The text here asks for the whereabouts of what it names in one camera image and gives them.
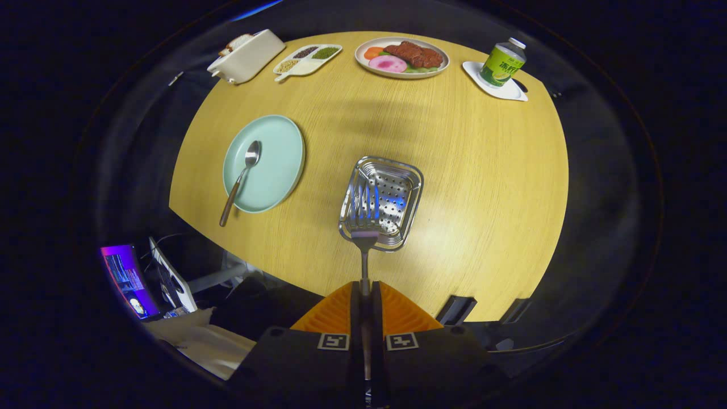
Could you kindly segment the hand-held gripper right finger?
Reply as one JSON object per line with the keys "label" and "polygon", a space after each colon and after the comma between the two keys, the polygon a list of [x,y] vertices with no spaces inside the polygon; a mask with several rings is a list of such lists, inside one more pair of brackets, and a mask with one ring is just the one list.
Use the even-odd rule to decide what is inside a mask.
{"label": "hand-held gripper right finger", "polygon": [[508,381],[469,329],[445,327],[392,286],[373,282],[373,407],[477,407]]}

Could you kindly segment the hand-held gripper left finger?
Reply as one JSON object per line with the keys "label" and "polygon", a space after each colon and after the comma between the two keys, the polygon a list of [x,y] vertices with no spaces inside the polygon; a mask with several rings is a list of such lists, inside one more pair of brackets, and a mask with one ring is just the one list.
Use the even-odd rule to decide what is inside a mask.
{"label": "hand-held gripper left finger", "polygon": [[244,293],[229,309],[254,346],[227,381],[251,408],[362,408],[358,283],[323,298],[293,285]]}

